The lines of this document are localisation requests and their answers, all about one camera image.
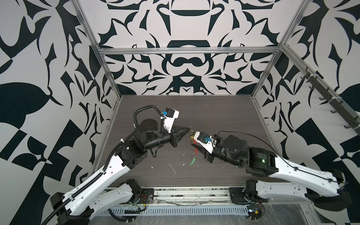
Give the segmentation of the large metal keyring red handle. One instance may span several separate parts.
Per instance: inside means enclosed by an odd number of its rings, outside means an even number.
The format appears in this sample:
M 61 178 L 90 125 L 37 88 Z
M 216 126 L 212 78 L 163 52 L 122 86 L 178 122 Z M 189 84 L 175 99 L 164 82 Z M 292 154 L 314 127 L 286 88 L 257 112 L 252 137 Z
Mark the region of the large metal keyring red handle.
M 196 141 L 194 139 L 191 139 L 191 136 L 195 136 L 195 131 L 193 130 L 193 127 L 190 126 L 190 131 L 189 131 L 189 135 L 190 135 L 190 140 L 191 140 L 191 144 L 197 144 Z

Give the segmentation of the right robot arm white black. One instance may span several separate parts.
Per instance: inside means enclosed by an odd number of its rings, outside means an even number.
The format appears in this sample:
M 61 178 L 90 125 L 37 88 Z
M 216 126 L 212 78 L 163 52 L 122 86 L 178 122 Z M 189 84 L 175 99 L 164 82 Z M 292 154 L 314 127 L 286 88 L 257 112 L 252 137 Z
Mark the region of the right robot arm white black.
M 293 163 L 277 153 L 248 146 L 245 140 L 229 135 L 223 139 L 204 132 L 190 133 L 192 146 L 204 159 L 214 159 L 243 168 L 259 178 L 277 178 L 281 182 L 247 180 L 244 188 L 229 189 L 234 204 L 261 204 L 269 199 L 312 202 L 320 209 L 339 212 L 352 204 L 350 194 L 340 187 L 344 183 L 342 172 L 319 171 Z

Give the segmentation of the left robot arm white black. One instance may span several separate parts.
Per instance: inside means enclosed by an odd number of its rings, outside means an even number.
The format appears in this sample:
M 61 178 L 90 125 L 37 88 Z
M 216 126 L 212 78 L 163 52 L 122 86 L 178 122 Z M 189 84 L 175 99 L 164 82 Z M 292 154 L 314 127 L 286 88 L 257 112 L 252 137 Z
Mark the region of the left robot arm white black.
M 87 225 L 99 213 L 118 203 L 135 203 L 142 192 L 137 181 L 130 179 L 113 191 L 105 192 L 113 182 L 144 161 L 150 152 L 166 144 L 177 147 L 189 132 L 189 127 L 179 127 L 174 121 L 178 110 L 160 111 L 156 106 L 144 106 L 133 114 L 134 130 L 113 148 L 105 164 L 87 180 L 67 193 L 55 193 L 50 201 L 53 212 L 42 222 L 46 225 L 57 217 L 59 225 Z

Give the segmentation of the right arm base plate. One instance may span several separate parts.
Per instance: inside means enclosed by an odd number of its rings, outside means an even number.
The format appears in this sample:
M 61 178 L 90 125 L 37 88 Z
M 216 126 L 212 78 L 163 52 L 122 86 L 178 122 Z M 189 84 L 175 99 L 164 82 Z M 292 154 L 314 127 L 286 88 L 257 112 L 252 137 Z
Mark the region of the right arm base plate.
M 248 192 L 245 187 L 230 187 L 229 195 L 231 202 L 237 205 L 259 203 L 257 196 Z

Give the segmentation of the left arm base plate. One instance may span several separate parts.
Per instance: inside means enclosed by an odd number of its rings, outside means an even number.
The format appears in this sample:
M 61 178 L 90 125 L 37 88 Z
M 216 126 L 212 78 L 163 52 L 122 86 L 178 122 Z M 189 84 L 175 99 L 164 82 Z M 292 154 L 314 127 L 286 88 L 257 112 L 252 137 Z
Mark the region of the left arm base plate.
M 133 196 L 133 203 L 148 204 L 154 199 L 153 188 L 143 188 L 140 192 L 136 192 Z

